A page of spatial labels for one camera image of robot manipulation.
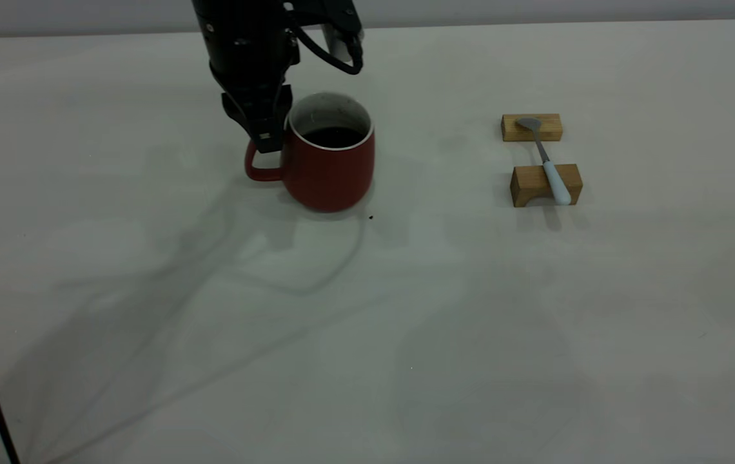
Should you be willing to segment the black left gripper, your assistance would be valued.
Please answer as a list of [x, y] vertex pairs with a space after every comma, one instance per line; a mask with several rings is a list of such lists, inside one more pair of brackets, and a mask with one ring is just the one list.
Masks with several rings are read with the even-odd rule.
[[281, 151], [284, 127], [293, 106], [293, 88], [284, 85], [297, 63], [298, 44], [283, 28], [244, 35], [203, 26], [212, 76], [225, 91], [226, 115], [240, 124], [261, 153]]

